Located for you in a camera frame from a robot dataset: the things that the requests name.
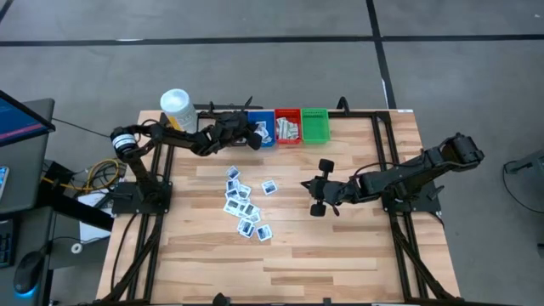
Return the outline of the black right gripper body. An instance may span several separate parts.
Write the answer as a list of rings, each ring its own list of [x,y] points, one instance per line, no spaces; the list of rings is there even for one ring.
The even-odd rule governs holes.
[[[325,183],[325,185],[323,187],[323,198],[324,198],[325,202],[330,203],[330,204],[337,204],[337,203],[340,203],[340,202],[346,202],[346,201],[352,201],[353,200],[354,196],[357,193],[351,198],[339,198],[338,197],[337,190],[338,190],[338,186],[341,183],[342,182],[337,182],[337,181],[329,181],[329,182]]]

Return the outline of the blue plastic basket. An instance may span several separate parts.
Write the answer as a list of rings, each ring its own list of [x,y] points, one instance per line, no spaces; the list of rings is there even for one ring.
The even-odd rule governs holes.
[[[263,147],[273,147],[275,145],[275,113],[273,111],[249,111],[247,113],[248,120],[251,123],[259,124],[263,123],[267,137],[263,137]]]

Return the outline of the red plastic basket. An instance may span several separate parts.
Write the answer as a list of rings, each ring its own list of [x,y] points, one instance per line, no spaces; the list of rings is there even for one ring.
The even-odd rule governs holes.
[[[299,137],[297,139],[277,139],[276,141],[279,144],[285,145],[296,145],[302,141],[302,121],[301,121],[301,112],[299,109],[275,109],[275,127],[276,119],[280,117],[285,117],[286,121],[291,123],[296,123],[298,125]]]

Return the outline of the white wipes canister yellow label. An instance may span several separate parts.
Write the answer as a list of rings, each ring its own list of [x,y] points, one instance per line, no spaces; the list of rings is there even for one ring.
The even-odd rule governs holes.
[[[197,131],[197,114],[190,96],[183,89],[170,89],[160,99],[160,106],[171,125],[182,132]]]

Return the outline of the white paper sheet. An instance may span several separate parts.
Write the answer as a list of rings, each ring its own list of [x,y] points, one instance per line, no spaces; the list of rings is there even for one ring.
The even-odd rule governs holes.
[[[112,216],[111,201],[106,198],[104,193],[92,193],[88,195],[81,195],[77,198],[82,204],[98,208],[103,213],[107,213]],[[109,230],[100,229],[84,222],[79,222],[79,235],[80,239],[84,243],[90,243],[111,235]]]

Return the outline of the black desk support beam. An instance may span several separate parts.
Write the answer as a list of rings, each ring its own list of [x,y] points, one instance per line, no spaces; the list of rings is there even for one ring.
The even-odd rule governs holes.
[[[51,207],[57,213],[102,230],[111,231],[114,224],[110,214],[53,190],[40,189],[37,193],[37,206]]]

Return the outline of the grey stand foot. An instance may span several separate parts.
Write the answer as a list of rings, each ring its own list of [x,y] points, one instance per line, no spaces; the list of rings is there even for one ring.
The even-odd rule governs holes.
[[[544,176],[544,150],[535,151],[521,159],[509,161],[504,165],[507,174],[517,174],[523,169],[530,168]]]

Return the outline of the grey side desk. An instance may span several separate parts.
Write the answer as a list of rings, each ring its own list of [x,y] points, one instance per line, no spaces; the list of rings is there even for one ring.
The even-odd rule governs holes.
[[[31,100],[22,104],[52,122],[53,99]],[[0,167],[9,168],[6,187],[0,199],[0,214],[15,213],[35,206],[48,135],[0,147]]]

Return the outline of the black computer mouse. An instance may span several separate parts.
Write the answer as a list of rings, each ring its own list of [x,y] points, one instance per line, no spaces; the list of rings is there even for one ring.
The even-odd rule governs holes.
[[[33,251],[27,253],[19,262],[14,273],[13,287],[17,295],[32,294],[42,273],[45,253]]]

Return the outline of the black keyboard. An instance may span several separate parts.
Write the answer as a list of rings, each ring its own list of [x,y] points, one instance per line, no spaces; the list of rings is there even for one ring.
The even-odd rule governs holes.
[[[14,265],[16,225],[13,219],[0,220],[0,269]]]

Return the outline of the black frame crossbar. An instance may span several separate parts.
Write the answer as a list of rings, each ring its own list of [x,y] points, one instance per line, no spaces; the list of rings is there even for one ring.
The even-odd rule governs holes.
[[[246,109],[244,105],[234,105],[234,104],[221,105],[221,104],[215,104],[212,101],[208,102],[207,104],[194,104],[194,107],[197,111],[204,111],[204,112],[243,111]]]

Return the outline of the black aluminium table frame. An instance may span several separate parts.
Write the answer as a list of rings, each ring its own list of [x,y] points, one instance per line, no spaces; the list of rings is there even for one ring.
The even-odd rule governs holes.
[[[326,215],[310,215],[315,203],[301,185],[321,175],[320,159],[335,163],[328,178],[346,182],[358,169],[385,171],[423,150],[414,116],[389,110],[328,110],[331,138],[324,144],[279,144],[253,150],[225,147],[197,156],[172,145],[156,146],[141,157],[158,181],[173,185],[169,212],[112,213],[114,224],[92,306],[181,306],[212,304],[220,292],[231,306],[291,306],[295,303],[386,303],[446,306],[455,300],[418,300],[416,270],[405,256],[411,295],[403,298],[389,214],[417,248],[428,268],[454,279],[445,234],[425,212],[389,212],[382,197],[358,204],[326,204]],[[240,184],[252,188],[247,200],[259,208],[251,238],[238,233],[242,218],[224,211],[227,170],[236,166]],[[278,190],[265,195],[262,183],[274,180]],[[102,299],[125,275],[161,216],[159,244],[142,263],[118,302]],[[268,224],[273,237],[260,241],[256,229]]]

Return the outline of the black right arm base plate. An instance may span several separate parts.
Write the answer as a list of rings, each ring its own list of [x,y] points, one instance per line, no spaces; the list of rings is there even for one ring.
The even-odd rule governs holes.
[[[419,191],[401,199],[393,191],[387,191],[382,195],[384,210],[394,213],[426,212],[437,213],[441,211],[438,194],[444,186],[436,186],[434,181],[426,183]]]

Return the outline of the black aluminium frame strut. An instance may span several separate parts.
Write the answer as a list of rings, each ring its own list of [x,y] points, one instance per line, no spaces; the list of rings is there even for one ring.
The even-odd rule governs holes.
[[[162,217],[159,216],[156,218],[154,227],[148,237],[143,248],[135,256],[133,262],[127,269],[125,275],[116,283],[116,285],[111,289],[110,293],[106,295],[102,301],[103,302],[118,302],[122,294],[128,288],[129,283],[133,280],[134,276],[139,272],[139,269],[148,257],[150,252],[159,244],[159,236],[162,231]]]
[[[418,300],[429,300],[426,292],[427,287],[434,294],[436,300],[455,300],[456,297],[448,293],[434,278],[425,263],[421,260],[417,248],[414,247],[408,238],[403,234],[398,222],[398,217],[394,213],[389,214],[388,216],[391,234],[394,240],[394,251],[399,268],[400,286],[404,300],[406,302],[414,300],[414,297],[411,295],[411,287],[407,274],[405,256],[411,260],[416,270],[416,281],[418,289],[420,290],[420,297]]]

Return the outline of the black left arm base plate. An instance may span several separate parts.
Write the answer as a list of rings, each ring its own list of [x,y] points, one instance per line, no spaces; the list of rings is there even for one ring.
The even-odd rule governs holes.
[[[171,182],[160,182],[157,191],[148,193],[144,193],[137,183],[120,183],[113,192],[112,212],[116,215],[168,213],[172,191]]]

